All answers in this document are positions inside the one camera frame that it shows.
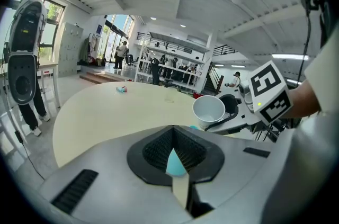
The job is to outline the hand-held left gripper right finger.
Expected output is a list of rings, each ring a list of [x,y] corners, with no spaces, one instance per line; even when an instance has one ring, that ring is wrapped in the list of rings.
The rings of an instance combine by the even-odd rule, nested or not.
[[[213,182],[197,186],[199,215],[181,224],[318,222],[335,187],[336,132],[317,125],[285,131],[267,157],[236,147]]]

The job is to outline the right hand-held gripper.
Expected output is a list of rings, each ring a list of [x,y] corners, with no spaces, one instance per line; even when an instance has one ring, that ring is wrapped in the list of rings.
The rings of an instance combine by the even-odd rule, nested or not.
[[[273,61],[269,61],[248,74],[248,79],[240,82],[239,93],[249,110],[248,114],[236,114],[240,98],[224,94],[218,98],[225,106],[227,119],[217,125],[209,126],[205,131],[218,135],[229,135],[256,124],[256,117],[264,125],[270,126],[291,109],[291,97],[288,87]]]

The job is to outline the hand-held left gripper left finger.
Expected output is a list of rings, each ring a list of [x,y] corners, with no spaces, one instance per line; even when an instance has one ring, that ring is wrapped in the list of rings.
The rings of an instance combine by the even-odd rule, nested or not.
[[[49,202],[82,170],[98,173],[93,184],[71,213],[91,224],[183,224],[191,215],[180,205],[169,186],[145,183],[127,163],[127,151],[137,141],[162,130],[156,127],[103,141],[51,176],[40,188]]]

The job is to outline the white cup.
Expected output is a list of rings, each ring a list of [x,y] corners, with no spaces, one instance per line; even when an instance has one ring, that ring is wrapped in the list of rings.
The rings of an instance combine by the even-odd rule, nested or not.
[[[202,129],[220,121],[226,112],[223,102],[210,95],[197,98],[193,103],[192,110]]]

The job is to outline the teal flask bottle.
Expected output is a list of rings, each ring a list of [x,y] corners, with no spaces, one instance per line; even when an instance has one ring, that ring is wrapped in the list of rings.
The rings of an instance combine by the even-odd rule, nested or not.
[[[182,177],[197,164],[199,144],[181,130],[173,127],[171,146],[166,173],[170,176]]]

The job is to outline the person's right forearm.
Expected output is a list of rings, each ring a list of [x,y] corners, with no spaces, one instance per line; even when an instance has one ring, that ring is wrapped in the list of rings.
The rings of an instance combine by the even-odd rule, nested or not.
[[[319,101],[309,81],[305,80],[300,86],[289,91],[293,102],[292,108],[284,114],[286,119],[299,119],[313,115],[321,110]]]

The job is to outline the dark staircase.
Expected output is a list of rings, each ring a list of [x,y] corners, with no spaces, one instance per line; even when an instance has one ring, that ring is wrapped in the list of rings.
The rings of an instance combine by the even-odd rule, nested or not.
[[[220,92],[220,88],[222,86],[224,77],[219,75],[216,69],[220,67],[224,67],[225,64],[219,63],[215,61],[215,59],[220,56],[232,55],[235,53],[237,53],[237,50],[235,50],[234,48],[230,47],[227,44],[214,48],[214,51],[212,54],[212,61],[210,62],[210,65],[209,65],[207,79],[206,79],[206,83],[203,89],[204,91],[208,93],[212,93],[214,95]]]

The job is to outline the clear plastic cup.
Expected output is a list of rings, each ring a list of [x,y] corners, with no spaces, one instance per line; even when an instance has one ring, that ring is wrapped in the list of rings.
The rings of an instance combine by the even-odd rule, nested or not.
[[[165,102],[173,103],[174,100],[175,100],[176,93],[177,93],[176,88],[174,88],[174,87],[166,88]]]

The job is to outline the long ceiling light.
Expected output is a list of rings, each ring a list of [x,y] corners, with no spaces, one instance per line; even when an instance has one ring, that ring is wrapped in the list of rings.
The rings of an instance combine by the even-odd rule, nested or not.
[[[274,59],[292,59],[292,60],[305,60],[309,59],[308,55],[299,55],[299,54],[283,54],[283,53],[274,53],[272,54]]]

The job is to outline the white shelf unit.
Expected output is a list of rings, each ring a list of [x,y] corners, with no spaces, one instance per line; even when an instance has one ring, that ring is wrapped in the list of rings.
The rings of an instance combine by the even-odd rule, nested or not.
[[[135,82],[151,81],[151,62],[155,58],[159,61],[161,82],[170,75],[177,87],[192,92],[203,91],[212,59],[208,47],[156,32],[139,32],[135,47],[139,50]]]

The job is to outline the wooden steps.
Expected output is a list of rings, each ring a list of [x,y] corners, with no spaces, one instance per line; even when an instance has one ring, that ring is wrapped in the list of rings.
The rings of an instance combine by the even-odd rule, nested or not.
[[[79,75],[80,79],[86,80],[93,84],[103,84],[110,82],[125,82],[128,79],[124,78],[120,75],[110,74],[106,72],[98,73],[98,72],[85,72]]]

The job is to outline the clothes rack with coats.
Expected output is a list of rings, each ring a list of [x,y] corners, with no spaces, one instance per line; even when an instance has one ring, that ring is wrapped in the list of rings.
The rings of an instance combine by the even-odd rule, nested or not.
[[[92,66],[102,66],[103,62],[103,38],[94,33],[90,33],[87,38],[87,55],[85,62]]]

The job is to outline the white-legged wooden desk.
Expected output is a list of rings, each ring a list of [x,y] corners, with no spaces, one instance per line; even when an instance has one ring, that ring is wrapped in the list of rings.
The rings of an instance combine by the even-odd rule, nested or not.
[[[44,99],[46,100],[46,90],[45,90],[45,86],[44,86],[44,76],[46,74],[47,70],[52,70],[52,80],[53,80],[53,94],[54,94],[54,99],[55,99],[55,103],[56,103],[56,108],[60,109],[61,105],[60,105],[60,100],[59,100],[59,93],[58,93],[58,63],[57,62],[53,62],[53,61],[49,61],[49,60],[40,60],[39,61],[39,67],[37,72],[40,73],[40,78],[41,78],[41,87],[40,87],[40,91],[42,93],[42,95],[44,96]]]

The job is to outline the grey locker cabinet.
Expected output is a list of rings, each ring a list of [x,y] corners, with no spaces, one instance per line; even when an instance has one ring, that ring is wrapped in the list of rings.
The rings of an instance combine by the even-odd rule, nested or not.
[[[65,22],[62,29],[58,56],[58,76],[66,77],[77,73],[83,28]]]

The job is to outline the white and black backpack rig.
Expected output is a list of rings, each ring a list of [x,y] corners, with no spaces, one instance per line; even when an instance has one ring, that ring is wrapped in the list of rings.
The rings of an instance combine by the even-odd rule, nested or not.
[[[14,18],[8,42],[7,79],[13,100],[28,104],[35,95],[34,46],[41,32],[42,4],[28,2]]]

